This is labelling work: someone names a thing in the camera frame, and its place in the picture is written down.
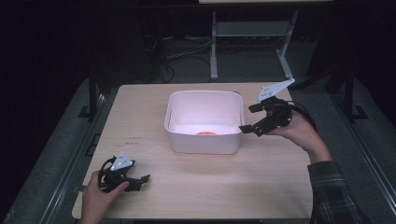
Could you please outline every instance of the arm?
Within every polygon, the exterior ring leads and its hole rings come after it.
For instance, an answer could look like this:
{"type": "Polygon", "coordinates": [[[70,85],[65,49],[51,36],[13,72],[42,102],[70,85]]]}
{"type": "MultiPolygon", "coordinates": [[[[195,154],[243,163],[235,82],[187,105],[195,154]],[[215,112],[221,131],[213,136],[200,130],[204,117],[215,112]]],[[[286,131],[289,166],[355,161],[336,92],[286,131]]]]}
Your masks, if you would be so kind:
{"type": "Polygon", "coordinates": [[[301,114],[292,111],[287,127],[268,134],[283,136],[308,153],[317,223],[371,223],[359,209],[340,167],[332,161],[329,149],[301,114]]]}
{"type": "Polygon", "coordinates": [[[98,171],[92,173],[90,183],[82,192],[81,224],[97,224],[105,216],[113,201],[128,187],[124,182],[109,193],[104,193],[98,186],[98,171]]]}

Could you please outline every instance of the person's left hand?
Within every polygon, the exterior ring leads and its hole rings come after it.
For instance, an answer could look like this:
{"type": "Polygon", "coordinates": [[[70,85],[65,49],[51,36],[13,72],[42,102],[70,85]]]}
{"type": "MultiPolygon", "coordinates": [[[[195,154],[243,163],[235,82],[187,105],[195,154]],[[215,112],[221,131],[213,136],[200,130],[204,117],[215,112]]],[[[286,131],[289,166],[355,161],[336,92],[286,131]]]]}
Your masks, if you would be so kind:
{"type": "Polygon", "coordinates": [[[129,186],[129,182],[125,181],[109,193],[104,193],[99,189],[98,176],[99,171],[93,172],[90,183],[82,192],[81,224],[99,223],[113,201],[129,186]]]}

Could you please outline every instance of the plaid shirt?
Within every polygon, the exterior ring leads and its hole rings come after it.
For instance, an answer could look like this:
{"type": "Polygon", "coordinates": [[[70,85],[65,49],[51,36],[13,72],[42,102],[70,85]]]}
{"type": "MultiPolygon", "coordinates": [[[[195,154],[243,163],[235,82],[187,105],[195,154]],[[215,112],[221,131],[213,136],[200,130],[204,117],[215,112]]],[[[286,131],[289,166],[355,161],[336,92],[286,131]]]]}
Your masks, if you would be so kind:
{"type": "Polygon", "coordinates": [[[308,165],[317,223],[371,223],[356,203],[344,175],[334,161],[308,165]]]}

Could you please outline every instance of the orange object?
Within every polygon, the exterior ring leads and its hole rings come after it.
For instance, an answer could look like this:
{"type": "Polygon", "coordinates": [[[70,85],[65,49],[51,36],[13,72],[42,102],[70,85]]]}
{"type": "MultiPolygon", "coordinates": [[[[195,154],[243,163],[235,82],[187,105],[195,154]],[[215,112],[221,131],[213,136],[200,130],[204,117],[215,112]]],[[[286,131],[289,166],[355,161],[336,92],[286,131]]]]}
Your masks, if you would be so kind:
{"type": "Polygon", "coordinates": [[[209,135],[209,134],[215,134],[215,133],[212,133],[212,132],[200,132],[200,133],[197,133],[197,134],[205,134],[205,135],[209,135]]]}

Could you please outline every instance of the white plastic box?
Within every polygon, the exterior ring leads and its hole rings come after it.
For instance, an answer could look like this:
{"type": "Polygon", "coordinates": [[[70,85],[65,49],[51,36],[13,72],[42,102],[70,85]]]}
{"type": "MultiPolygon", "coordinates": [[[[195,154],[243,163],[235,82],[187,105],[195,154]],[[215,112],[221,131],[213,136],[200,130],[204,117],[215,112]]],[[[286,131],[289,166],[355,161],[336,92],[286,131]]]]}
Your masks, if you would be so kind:
{"type": "Polygon", "coordinates": [[[241,125],[245,125],[243,100],[233,91],[174,92],[164,122],[174,151],[204,154],[235,153],[241,125]]]}

